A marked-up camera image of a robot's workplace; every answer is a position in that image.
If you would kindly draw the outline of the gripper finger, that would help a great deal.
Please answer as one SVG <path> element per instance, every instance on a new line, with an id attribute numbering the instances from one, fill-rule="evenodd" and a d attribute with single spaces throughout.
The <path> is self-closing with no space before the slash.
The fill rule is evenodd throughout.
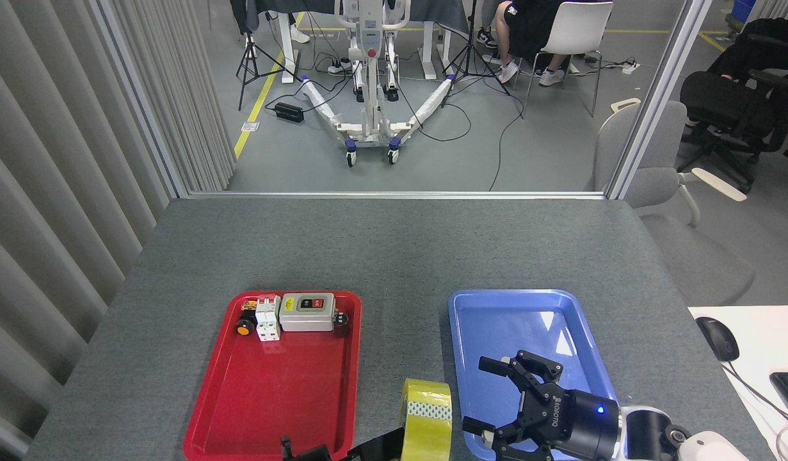
<path id="1" fill-rule="evenodd" d="M 399 460 L 405 443 L 405 429 L 394 429 L 353 447 L 349 460 Z"/>
<path id="2" fill-rule="evenodd" d="M 280 438 L 280 449 L 282 449 L 282 460 L 289 461 L 331 461 L 330 452 L 326 444 L 320 444 L 312 449 L 308 449 L 295 455 L 289 437 Z"/>

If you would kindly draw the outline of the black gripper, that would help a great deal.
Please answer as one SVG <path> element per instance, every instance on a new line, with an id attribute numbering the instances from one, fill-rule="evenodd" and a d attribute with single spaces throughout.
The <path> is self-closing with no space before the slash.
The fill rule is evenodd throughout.
<path id="1" fill-rule="evenodd" d="M 491 435 L 496 460 L 552 460 L 550 447 L 580 459 L 610 460 L 621 432 L 621 410 L 616 400 L 579 390 L 563 390 L 559 379 L 563 365 L 537 354 L 519 350 L 513 358 L 482 356 L 479 370 L 508 377 L 517 389 L 546 407 L 517 411 L 516 419 L 496 427 L 476 418 L 463 418 L 463 430 L 482 439 Z M 523 451 L 515 444 L 532 440 L 535 450 Z"/>

